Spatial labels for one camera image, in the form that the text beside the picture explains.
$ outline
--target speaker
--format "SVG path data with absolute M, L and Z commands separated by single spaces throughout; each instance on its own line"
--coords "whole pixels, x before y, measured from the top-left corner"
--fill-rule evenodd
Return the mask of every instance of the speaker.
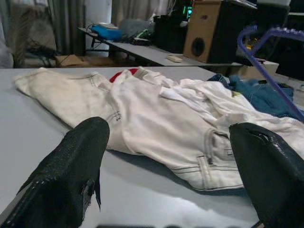
M 196 0 L 183 55 L 205 63 L 234 62 L 238 34 L 253 10 L 241 1 Z

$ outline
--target blue jeans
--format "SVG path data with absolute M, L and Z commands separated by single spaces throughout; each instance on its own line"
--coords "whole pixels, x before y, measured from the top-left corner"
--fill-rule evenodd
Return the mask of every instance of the blue jeans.
M 230 83 L 228 83 L 222 75 L 218 74 L 208 81 L 221 82 L 225 88 L 241 93 L 260 112 L 280 118 L 291 117 L 297 119 L 281 96 L 268 83 L 261 83 L 256 79 L 242 81 L 237 75 L 231 76 Z M 278 85 L 293 101 L 294 89 L 285 84 L 278 83 Z

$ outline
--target white pants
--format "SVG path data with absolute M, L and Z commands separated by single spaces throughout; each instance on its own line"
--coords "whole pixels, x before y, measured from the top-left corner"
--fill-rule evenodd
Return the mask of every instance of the white pants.
M 183 101 L 164 96 L 163 89 L 180 86 L 177 82 L 143 68 L 134 76 L 124 71 L 113 84 L 98 73 L 75 79 L 46 69 L 16 79 L 17 88 L 72 127 L 92 116 L 104 118 L 110 126 L 108 149 L 148 156 L 198 190 L 240 188 L 242 181 L 228 128 L 219 120 L 228 123 L 237 120 L 240 113 L 234 108 L 246 99 L 232 96 L 231 91 L 218 87 L 217 82 L 213 85 L 217 86 L 205 90 L 200 87 L 199 95 L 204 102 L 198 100 L 197 108 L 201 110 L 196 110 L 188 103 L 192 101 L 187 97 L 189 94 L 183 96 L 186 99 Z M 222 101 L 228 106 L 217 108 L 222 104 L 212 98 L 212 89 L 215 97 L 226 96 Z M 182 91 L 196 95 L 189 88 Z M 243 111 L 250 116 L 253 110 L 249 104 Z M 251 121 L 258 117 L 257 113 L 253 113 Z M 270 115 L 267 118 L 277 121 Z M 259 123 L 263 126 L 268 122 L 265 119 Z M 284 126 L 278 125 L 277 129 L 284 131 Z
M 183 102 L 218 131 L 229 134 L 233 124 L 253 123 L 282 136 L 304 159 L 304 124 L 296 119 L 261 113 L 243 95 L 226 89 L 220 82 L 183 79 L 178 84 L 148 70 L 141 71 L 141 78 L 161 85 L 161 97 Z

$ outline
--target white table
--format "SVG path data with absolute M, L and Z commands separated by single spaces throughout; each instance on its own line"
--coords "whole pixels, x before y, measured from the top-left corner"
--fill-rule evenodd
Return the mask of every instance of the white table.
M 143 58 L 148 62 L 154 63 L 163 67 L 241 67 L 242 65 L 239 63 L 232 64 L 214 64 L 214 63 L 202 63 L 190 58 L 183 56 L 182 54 L 174 54 L 177 57 L 181 58 L 183 61 L 181 63 L 174 63 L 168 60 L 166 57 L 168 54 L 172 54 L 171 52 L 159 49 L 155 46 L 136 46 L 132 44 L 125 43 L 117 43 L 112 41 L 104 41 L 105 44 L 108 44 L 111 47 L 114 47 L 122 52 L 130 54 L 132 56 Z
M 151 67 L 175 80 L 206 80 L 198 67 Z M 122 68 L 54 69 L 110 78 Z M 0 70 L 0 212 L 20 186 L 68 131 L 37 102 L 14 88 L 13 78 L 31 69 Z M 163 165 L 141 156 L 105 152 L 101 165 L 101 211 L 92 198 L 82 227 L 137 225 L 164 228 L 249 228 L 258 221 L 244 189 L 197 193 Z

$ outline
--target gray curtain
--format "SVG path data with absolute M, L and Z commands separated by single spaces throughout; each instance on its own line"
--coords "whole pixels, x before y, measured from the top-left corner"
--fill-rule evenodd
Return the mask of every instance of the gray curtain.
M 112 23 L 119 26 L 123 19 L 148 20 L 166 14 L 168 0 L 113 0 Z
M 82 55 L 85 49 L 85 0 L 47 0 L 52 17 L 57 50 L 62 55 Z
M 5 38 L 9 32 L 9 20 L 10 20 L 10 0 L 0 1 L 0 16 L 2 21 L 2 27 Z
M 26 48 L 34 21 L 45 15 L 46 6 L 12 3 L 7 44 L 14 56 L 14 66 L 24 67 Z

